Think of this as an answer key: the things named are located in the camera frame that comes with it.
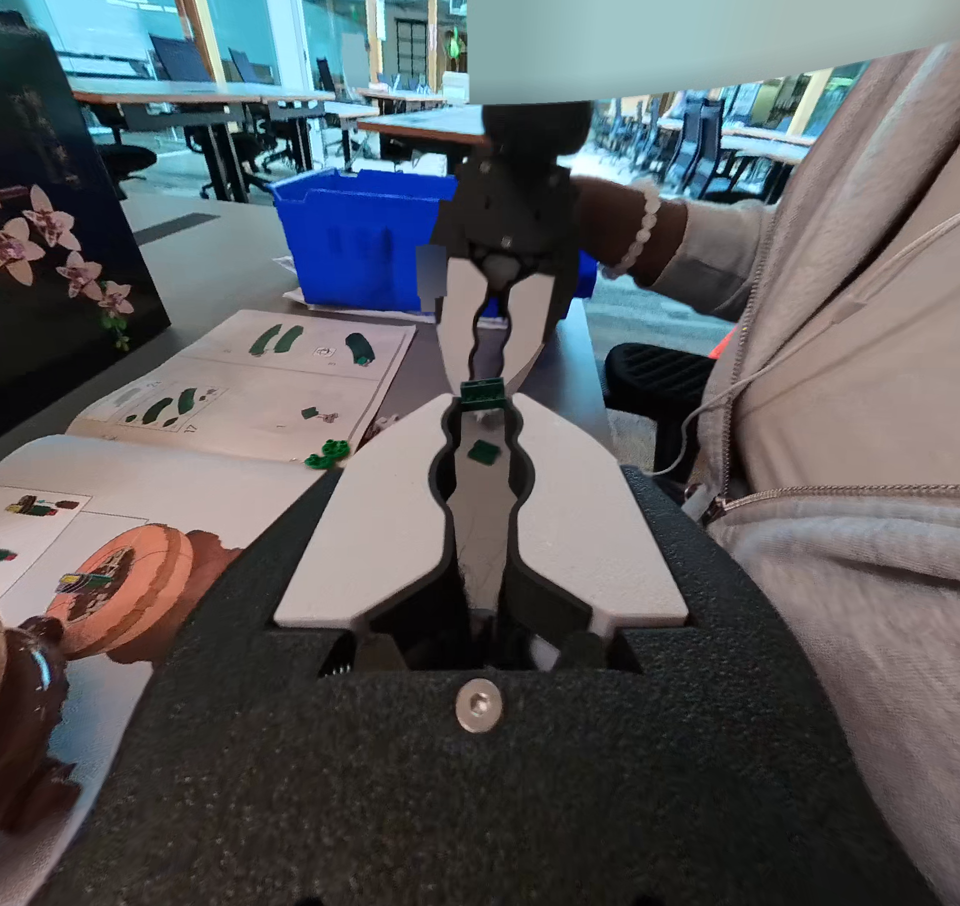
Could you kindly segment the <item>black orchid print set box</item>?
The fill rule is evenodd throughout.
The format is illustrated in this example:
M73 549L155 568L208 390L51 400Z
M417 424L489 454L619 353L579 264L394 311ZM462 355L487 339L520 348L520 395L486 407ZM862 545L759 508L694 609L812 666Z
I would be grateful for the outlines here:
M171 322L49 37L1 32L1 430Z

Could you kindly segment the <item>terracotta brick flower pot model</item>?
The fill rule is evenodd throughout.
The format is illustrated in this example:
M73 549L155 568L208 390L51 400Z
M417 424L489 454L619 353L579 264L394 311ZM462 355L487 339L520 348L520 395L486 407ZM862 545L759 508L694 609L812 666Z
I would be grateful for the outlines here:
M49 751L69 691L64 625L34 616L6 628L1 686L1 830L22 836L68 812L81 787L74 763Z

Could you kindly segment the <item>white paper sheet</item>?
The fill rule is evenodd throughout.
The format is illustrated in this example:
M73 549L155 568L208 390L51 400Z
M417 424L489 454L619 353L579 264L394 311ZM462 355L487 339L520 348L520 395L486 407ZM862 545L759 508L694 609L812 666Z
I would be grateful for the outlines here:
M313 303L306 300L304 296L304 291L300 286L297 286L293 290L284 292L282 298L288 300L295 305L304 307L305 309L312 312L326 312L326 313L335 313L335 314L344 314L344 315L354 315L358 317L367 317L383 320L399 320L402 322L410 323L420 323L420 324L430 324L433 325L436 323L436 318L433 313L424 313L419 311L407 311L407 310L377 310L361 307L343 307L339 305L330 305L330 304L320 304Z

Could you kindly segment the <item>wooden-edged background desk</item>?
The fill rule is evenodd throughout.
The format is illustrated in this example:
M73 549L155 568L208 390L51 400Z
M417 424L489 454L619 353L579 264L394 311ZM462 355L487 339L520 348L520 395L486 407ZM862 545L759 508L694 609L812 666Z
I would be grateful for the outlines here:
M721 132L721 149L792 167L804 160L817 139L816 136L726 125Z
M265 108L270 120L294 123L295 163L313 168L306 121L322 118L332 92L291 91L279 85L186 83L133 78L70 77L75 100L90 107L117 108L130 132L199 128L209 145L203 151L212 191L222 202L246 204L249 188L229 126L240 124L249 107Z
M414 155L439 155L455 170L475 150L488 152L479 105L398 112L359 120L360 131L379 137L379 157L399 164Z

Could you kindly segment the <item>open instruction booklet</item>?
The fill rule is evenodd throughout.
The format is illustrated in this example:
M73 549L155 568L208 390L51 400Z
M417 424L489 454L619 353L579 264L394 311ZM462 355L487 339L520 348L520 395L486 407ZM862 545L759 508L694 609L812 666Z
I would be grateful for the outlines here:
M29 904L53 872L186 619L316 480L304 459L359 444L413 337L240 311L2 460L2 676L6 628L63 624L49 751L80 786L65 814L2 833L2 904Z

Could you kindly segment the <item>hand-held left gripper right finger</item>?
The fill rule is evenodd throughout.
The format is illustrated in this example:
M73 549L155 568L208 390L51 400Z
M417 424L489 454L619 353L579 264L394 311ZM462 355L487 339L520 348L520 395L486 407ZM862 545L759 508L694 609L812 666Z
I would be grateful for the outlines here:
M616 457L530 396L506 414L510 615L532 633L683 626L687 603Z

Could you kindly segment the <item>person's right hand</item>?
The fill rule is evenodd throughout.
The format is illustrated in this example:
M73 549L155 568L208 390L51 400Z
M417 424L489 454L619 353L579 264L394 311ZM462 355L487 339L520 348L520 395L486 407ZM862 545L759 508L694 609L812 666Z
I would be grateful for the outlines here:
M642 229L646 198L641 190L612 180L573 176L581 249L603 267L618 265Z

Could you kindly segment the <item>person's right forearm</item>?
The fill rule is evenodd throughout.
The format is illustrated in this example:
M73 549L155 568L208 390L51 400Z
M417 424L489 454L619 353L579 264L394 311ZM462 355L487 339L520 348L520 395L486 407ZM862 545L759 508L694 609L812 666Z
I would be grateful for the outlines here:
M665 240L671 256L656 265L646 247L630 273L633 281L699 314L737 321L772 236L778 205L677 200L664 206L685 216L682 227L670 225L663 215L654 226L653 240Z

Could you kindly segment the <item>black mesh office chair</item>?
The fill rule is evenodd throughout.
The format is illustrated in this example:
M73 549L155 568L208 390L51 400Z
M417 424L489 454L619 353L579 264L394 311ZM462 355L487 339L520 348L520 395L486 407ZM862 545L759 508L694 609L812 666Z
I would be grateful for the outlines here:
M699 407L715 359L641 343L615 346L601 366L606 407L652 420L654 470L676 482L689 480L699 452Z

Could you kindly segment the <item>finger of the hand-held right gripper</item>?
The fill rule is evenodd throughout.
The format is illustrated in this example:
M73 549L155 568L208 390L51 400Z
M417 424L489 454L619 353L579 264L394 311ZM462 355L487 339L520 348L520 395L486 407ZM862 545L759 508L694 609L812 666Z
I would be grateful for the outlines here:
M490 300L488 279L469 259L453 256L446 264L446 293L437 313L437 339L451 393L476 378L481 338L479 319Z
M509 284L501 296L507 330L500 351L505 396L520 388L544 349L551 323L556 277L529 275Z

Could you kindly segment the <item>blue plastic bin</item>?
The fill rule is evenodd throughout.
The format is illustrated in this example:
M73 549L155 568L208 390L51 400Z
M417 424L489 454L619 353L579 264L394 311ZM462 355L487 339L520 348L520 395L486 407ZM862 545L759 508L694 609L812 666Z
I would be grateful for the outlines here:
M456 185L453 176L370 170L314 171L271 183L306 300L377 310L418 305L434 312L437 324L443 284L431 267L431 234L440 202L453 198ZM500 298L517 269L497 263L480 270L490 295L483 315L497 308L507 328ZM593 294L597 274L596 260L581 252L573 299Z

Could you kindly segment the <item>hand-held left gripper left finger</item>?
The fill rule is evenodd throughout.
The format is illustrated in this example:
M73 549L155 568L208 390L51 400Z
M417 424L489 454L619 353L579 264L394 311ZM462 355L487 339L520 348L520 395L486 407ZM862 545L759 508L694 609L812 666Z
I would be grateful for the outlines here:
M455 566L439 471L455 442L440 394L371 439L337 477L273 614L282 628L356 630Z

